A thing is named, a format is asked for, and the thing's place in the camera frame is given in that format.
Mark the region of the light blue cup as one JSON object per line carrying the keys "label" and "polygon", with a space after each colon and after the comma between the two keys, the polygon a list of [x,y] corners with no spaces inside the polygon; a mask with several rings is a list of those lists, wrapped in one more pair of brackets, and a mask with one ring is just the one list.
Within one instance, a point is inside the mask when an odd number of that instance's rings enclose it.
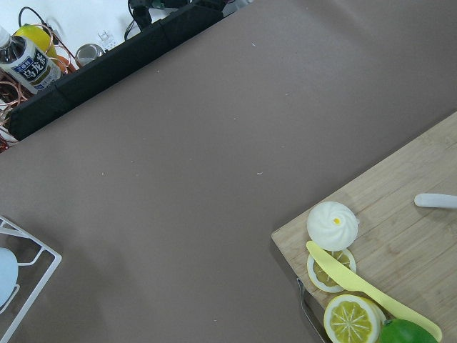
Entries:
{"label": "light blue cup", "polygon": [[1,248],[0,263],[1,306],[3,306],[7,303],[16,285],[19,265],[15,254],[11,250],[3,247]]}

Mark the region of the metal cup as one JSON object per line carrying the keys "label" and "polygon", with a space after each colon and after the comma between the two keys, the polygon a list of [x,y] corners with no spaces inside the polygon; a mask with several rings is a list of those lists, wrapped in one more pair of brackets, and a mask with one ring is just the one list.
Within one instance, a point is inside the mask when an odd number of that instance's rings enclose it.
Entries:
{"label": "metal cup", "polygon": [[104,55],[104,50],[97,44],[84,44],[76,51],[75,61],[81,68]]}

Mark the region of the green lime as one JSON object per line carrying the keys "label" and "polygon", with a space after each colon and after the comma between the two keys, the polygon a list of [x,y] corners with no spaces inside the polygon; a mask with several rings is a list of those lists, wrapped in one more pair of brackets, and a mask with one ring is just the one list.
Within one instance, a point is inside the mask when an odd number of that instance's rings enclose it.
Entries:
{"label": "green lime", "polygon": [[405,319],[390,319],[384,322],[379,335],[382,343],[436,343],[432,334],[421,326]]}

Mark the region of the half lemon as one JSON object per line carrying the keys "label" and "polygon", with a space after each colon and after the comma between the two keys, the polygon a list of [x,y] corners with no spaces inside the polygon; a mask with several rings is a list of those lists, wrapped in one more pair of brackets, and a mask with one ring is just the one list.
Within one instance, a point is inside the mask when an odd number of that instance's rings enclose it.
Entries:
{"label": "half lemon", "polygon": [[325,309],[324,329],[335,343],[379,341],[385,314],[370,299],[351,294],[333,298]]}

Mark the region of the oolong tea bottle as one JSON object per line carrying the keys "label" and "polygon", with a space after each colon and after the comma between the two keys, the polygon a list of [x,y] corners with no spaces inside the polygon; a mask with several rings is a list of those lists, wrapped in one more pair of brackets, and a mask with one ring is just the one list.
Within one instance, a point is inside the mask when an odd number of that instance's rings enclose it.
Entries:
{"label": "oolong tea bottle", "polygon": [[60,68],[32,40],[1,27],[1,69],[32,94],[61,78]]}

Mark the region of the wooden cutting board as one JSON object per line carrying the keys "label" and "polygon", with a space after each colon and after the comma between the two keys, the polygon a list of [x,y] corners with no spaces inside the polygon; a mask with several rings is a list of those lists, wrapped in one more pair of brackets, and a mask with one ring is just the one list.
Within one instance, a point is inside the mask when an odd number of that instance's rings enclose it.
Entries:
{"label": "wooden cutting board", "polygon": [[417,207],[421,193],[456,193],[452,114],[322,201],[359,220],[350,246],[367,282],[436,323],[456,340],[456,211]]}

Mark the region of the white steamed bun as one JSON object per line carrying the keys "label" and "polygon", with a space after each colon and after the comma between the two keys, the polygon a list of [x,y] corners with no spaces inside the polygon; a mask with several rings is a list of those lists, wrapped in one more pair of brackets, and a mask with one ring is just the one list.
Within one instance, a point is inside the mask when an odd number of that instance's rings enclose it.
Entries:
{"label": "white steamed bun", "polygon": [[308,215],[307,231],[311,240],[328,251],[348,248],[358,236],[359,220],[345,205],[321,202]]}

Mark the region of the yellow plastic knife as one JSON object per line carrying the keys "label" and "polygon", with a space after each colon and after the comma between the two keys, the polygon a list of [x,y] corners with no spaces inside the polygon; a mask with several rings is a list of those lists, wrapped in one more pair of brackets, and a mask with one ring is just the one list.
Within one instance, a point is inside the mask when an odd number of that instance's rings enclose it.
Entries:
{"label": "yellow plastic knife", "polygon": [[380,304],[394,317],[405,319],[417,324],[429,332],[437,342],[441,342],[443,333],[440,327],[430,319],[400,303],[374,287],[372,284],[368,283],[365,279],[346,268],[330,254],[325,252],[317,245],[317,243],[308,241],[306,242],[306,248],[308,253],[314,258],[322,270],[324,270],[325,273],[327,273],[327,275],[329,275],[330,278],[339,286],[348,291],[363,292],[375,302]]}

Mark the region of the yellow lemon in basket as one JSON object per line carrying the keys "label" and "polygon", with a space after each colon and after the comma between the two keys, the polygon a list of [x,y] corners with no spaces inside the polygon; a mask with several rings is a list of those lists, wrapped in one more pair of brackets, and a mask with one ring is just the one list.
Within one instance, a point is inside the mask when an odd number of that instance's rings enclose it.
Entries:
{"label": "yellow lemon in basket", "polygon": [[57,53],[51,36],[40,26],[25,24],[15,31],[14,36],[22,36],[30,39],[48,57],[53,59],[57,58]]}

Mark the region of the lemon slice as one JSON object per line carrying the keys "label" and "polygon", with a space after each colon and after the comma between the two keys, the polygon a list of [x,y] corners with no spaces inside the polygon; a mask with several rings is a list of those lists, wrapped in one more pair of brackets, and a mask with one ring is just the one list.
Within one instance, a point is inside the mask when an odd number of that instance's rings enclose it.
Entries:
{"label": "lemon slice", "polygon": [[[355,258],[348,249],[334,252],[327,251],[327,253],[352,272],[356,272]],[[307,259],[307,272],[311,283],[321,291],[335,294],[344,290],[343,287],[325,273],[311,255]]]}

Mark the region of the white ceramic spoon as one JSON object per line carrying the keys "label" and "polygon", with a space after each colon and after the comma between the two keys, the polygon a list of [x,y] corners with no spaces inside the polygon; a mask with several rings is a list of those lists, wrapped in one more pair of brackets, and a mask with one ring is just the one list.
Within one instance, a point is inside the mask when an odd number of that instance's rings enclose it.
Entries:
{"label": "white ceramic spoon", "polygon": [[456,209],[457,198],[456,195],[422,193],[415,196],[414,204],[418,207]]}

